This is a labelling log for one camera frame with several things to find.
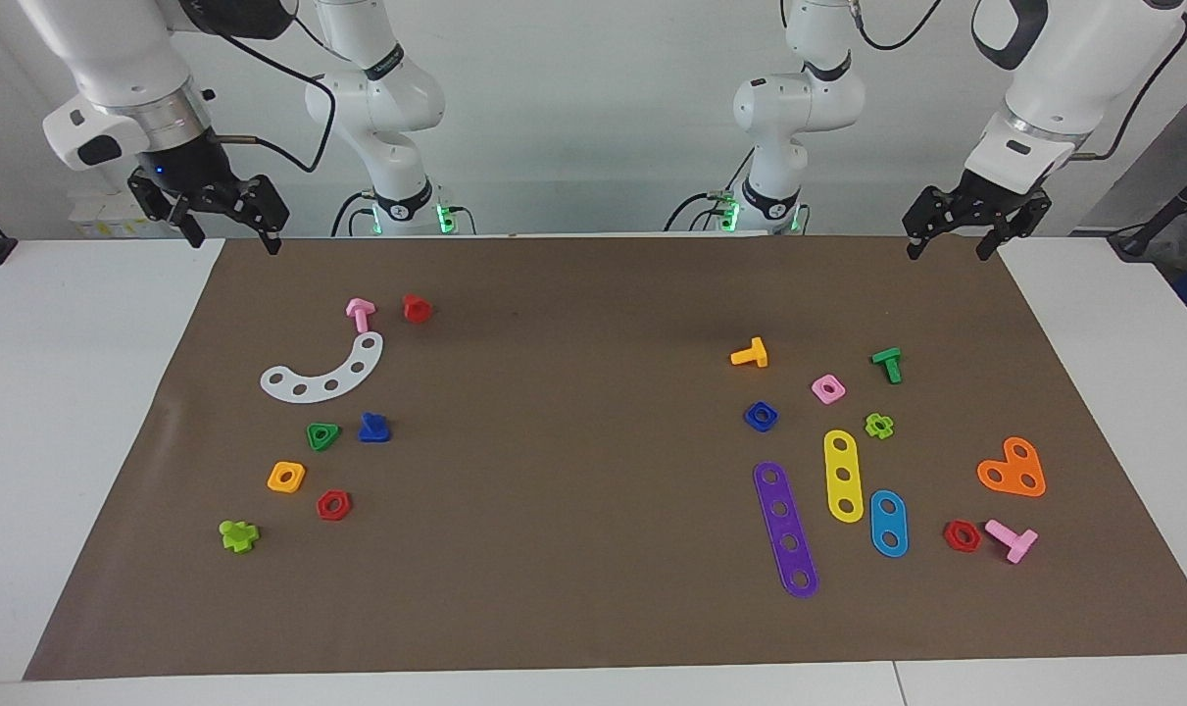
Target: brown mat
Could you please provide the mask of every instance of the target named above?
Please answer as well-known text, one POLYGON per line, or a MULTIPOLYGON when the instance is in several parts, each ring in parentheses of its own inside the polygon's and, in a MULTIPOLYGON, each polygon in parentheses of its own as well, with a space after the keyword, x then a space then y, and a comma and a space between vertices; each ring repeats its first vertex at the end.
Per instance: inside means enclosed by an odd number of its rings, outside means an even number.
POLYGON ((897 238, 231 241, 25 678, 1144 653, 1187 653, 1185 577, 970 241, 919 262, 897 238), (401 322, 408 291, 426 325, 401 322), (323 405, 267 397, 267 367, 343 361, 351 297, 380 305, 377 370, 323 405), (728 362, 750 336, 767 370, 728 362), (902 386, 868 362, 889 345, 902 386), (849 388, 831 407, 824 374, 849 388), (756 399, 770 433, 741 420, 756 399), (355 439, 364 409, 389 444, 355 439), (315 453, 310 421, 345 435, 315 453), (838 427, 865 495, 906 500, 907 556, 827 511, 838 427), (1037 446, 1041 500, 977 482, 1010 434, 1037 446), (306 464, 301 491, 267 490, 275 460, 306 464), (781 590, 760 460, 789 471, 813 598, 781 590), (316 517, 329 488, 354 497, 343 522, 316 517), (960 554, 956 517, 1041 540, 1020 566, 989 540, 960 554), (252 553, 222 548, 224 519, 261 527, 252 553))

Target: white curved strip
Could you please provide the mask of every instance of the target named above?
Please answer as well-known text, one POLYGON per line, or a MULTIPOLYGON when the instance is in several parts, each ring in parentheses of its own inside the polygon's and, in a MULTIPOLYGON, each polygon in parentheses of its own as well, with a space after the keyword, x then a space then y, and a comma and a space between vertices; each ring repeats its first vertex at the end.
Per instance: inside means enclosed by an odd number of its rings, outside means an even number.
POLYGON ((312 405, 336 399, 370 375, 383 354, 383 336, 369 330, 354 339, 350 357, 322 376, 299 376, 288 365, 275 365, 261 374, 261 389, 280 402, 312 405))

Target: orange heart-shaped piece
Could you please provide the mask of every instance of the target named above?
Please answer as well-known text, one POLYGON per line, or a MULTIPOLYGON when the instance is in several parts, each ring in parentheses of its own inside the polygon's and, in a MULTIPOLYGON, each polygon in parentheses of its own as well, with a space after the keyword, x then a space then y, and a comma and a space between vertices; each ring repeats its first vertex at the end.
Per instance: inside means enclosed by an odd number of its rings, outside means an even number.
POLYGON ((1046 492, 1046 475, 1033 444, 1018 437, 1007 438, 1002 452, 1007 460, 982 460, 977 466, 982 485, 998 492, 1041 497, 1046 492))

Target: red nut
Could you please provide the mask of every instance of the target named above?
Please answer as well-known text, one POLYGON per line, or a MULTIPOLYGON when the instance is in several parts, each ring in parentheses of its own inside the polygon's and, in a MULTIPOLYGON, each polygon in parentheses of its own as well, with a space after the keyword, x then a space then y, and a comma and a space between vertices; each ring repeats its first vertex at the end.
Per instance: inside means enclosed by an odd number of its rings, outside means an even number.
POLYGON ((432 305, 418 294, 407 294, 401 298, 401 313, 413 325, 421 325, 431 318, 432 305))
POLYGON ((977 527, 966 520, 947 522, 942 536, 946 538, 947 545, 951 545, 951 549, 963 551, 965 554, 971 554, 977 551, 978 546, 982 546, 982 533, 977 532, 977 527))
POLYGON ((350 514, 350 494, 343 490, 329 490, 318 500, 318 516, 336 522, 350 514))

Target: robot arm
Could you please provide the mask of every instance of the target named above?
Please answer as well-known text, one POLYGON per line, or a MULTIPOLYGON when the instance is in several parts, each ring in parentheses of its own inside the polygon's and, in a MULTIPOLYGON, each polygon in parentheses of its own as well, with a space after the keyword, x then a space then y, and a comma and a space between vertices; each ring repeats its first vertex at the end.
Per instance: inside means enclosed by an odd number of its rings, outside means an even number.
POLYGON ((851 126, 863 112, 863 81, 850 69, 846 0, 795 1, 785 39, 802 62, 800 75, 756 77, 734 100, 737 125, 754 139, 750 172, 734 191, 742 229, 785 229, 807 168, 798 134, 851 126))
MULTIPOLYGON (((318 19, 335 52, 357 70, 330 71, 336 94, 332 129, 362 158, 374 191, 376 223, 388 233, 440 231, 432 204, 439 187, 424 170, 413 140, 401 133, 434 127, 445 115, 445 94, 427 71, 406 57, 377 0, 316 0, 318 19)), ((328 102, 315 87, 306 108, 328 120, 328 102)))
POLYGON ((1183 12, 1185 0, 979 0, 973 39, 1013 71, 1013 84, 958 187, 925 189, 907 210, 908 255, 920 257, 933 236, 966 224, 992 227, 977 247, 982 260, 1028 236, 1050 206, 1046 178, 1138 79, 1183 12))
MULTIPOLYGON (((189 211, 203 211, 247 224, 274 254, 288 209, 265 174, 231 173, 189 64, 171 45, 172 0, 163 2, 20 0, 78 87, 45 117, 47 142, 74 170, 135 155, 140 166, 127 186, 150 218, 180 229, 193 247, 205 234, 189 211)), ((195 26, 222 34, 269 39, 292 21, 279 0, 180 4, 195 26)))

